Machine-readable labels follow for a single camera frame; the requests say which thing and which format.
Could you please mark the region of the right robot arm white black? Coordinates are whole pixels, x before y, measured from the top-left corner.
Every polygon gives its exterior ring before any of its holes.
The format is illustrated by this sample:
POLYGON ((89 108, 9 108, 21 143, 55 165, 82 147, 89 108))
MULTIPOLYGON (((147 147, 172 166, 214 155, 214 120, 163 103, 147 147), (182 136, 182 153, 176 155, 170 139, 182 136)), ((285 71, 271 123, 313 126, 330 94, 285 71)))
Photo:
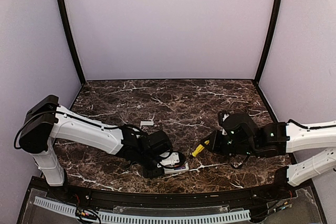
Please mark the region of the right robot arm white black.
POLYGON ((212 132, 201 140, 200 145, 223 156, 270 158, 301 150, 323 149, 305 161, 276 170, 275 183, 268 187, 268 195, 273 200, 287 193, 288 184, 296 187, 335 169, 335 121, 300 124, 290 119, 258 127, 247 113, 219 112, 218 124, 221 130, 212 132))

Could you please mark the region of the white button remote control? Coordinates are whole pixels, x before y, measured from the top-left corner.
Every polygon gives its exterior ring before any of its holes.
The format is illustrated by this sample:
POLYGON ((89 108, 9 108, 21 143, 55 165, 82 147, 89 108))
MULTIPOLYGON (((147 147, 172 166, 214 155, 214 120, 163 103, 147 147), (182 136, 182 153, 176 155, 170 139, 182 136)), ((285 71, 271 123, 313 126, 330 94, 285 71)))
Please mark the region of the white button remote control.
POLYGON ((189 170, 189 165, 188 163, 183 164, 181 167, 177 166, 168 166, 168 168, 164 168, 164 174, 169 175, 169 174, 177 174, 177 173, 182 173, 186 172, 189 170))

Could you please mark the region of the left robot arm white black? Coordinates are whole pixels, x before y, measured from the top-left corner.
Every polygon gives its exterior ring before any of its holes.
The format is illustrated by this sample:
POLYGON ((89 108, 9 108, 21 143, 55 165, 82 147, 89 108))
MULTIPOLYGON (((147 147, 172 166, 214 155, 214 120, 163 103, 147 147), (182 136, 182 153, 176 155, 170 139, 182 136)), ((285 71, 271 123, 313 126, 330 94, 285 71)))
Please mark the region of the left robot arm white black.
POLYGON ((100 149, 110 155, 141 165, 146 177, 164 174, 162 160, 173 147, 163 131, 148 134, 132 124, 108 125, 73 113, 49 95, 30 109, 14 138, 14 148, 24 150, 35 160, 49 186, 63 201, 74 197, 53 149, 53 140, 61 138, 100 149))

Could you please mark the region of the grey battery cover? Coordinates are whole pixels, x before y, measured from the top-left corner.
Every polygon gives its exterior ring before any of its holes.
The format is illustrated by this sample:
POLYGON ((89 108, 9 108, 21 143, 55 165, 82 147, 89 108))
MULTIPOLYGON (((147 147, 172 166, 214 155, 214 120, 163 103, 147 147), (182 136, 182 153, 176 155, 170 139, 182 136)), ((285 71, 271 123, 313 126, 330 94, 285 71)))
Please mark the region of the grey battery cover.
POLYGON ((153 126, 154 122, 153 121, 141 121, 140 126, 153 126))

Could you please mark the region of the yellow handled screwdriver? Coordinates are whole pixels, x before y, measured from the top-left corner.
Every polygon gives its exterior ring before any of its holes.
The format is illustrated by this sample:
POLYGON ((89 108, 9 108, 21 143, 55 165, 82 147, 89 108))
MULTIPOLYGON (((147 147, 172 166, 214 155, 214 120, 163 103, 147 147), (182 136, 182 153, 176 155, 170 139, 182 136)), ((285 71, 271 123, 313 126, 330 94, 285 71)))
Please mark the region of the yellow handled screwdriver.
POLYGON ((205 145, 208 145, 209 141, 206 141, 204 144, 200 144, 192 153, 191 158, 195 158, 199 153, 205 149, 205 145))

